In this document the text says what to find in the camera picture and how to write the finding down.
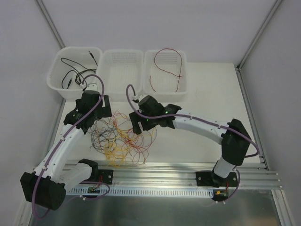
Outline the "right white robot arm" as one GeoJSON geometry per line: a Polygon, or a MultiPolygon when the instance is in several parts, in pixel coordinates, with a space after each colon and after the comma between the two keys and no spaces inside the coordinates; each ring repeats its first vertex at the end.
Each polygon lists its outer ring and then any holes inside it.
{"type": "Polygon", "coordinates": [[[180,106],[163,106],[150,95],[129,98],[129,103],[137,103],[138,109],[130,113],[135,134],[148,131],[156,126],[182,129],[206,137],[221,146],[221,157],[209,175],[201,181],[206,186],[224,186],[232,170],[242,165],[251,138],[242,122],[232,119],[230,122],[204,120],[183,110],[180,106]]]}

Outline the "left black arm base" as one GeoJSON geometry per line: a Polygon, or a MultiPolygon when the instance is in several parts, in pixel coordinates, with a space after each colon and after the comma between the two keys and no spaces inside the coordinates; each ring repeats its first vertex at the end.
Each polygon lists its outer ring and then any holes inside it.
{"type": "Polygon", "coordinates": [[[114,170],[112,170],[112,169],[99,169],[98,170],[98,176],[99,176],[98,178],[99,178],[100,182],[106,183],[108,185],[112,185],[114,170]]]}

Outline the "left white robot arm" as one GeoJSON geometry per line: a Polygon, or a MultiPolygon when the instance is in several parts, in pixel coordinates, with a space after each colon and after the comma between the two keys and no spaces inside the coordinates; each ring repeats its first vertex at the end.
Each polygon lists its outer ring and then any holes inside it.
{"type": "Polygon", "coordinates": [[[81,182],[99,182],[101,177],[98,164],[88,159],[80,160],[66,173],[63,169],[75,145],[94,123],[112,116],[109,96],[88,90],[75,103],[75,109],[66,115],[61,134],[43,161],[20,179],[25,199],[50,210],[57,210],[66,193],[81,182]]]}

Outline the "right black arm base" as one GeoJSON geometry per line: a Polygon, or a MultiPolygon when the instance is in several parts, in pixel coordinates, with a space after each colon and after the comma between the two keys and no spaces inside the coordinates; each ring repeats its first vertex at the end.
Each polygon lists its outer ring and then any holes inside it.
{"type": "Polygon", "coordinates": [[[214,182],[211,177],[211,172],[210,171],[197,171],[195,172],[196,175],[196,183],[197,186],[200,187],[205,187],[205,186],[210,186],[214,187],[214,182]]]}

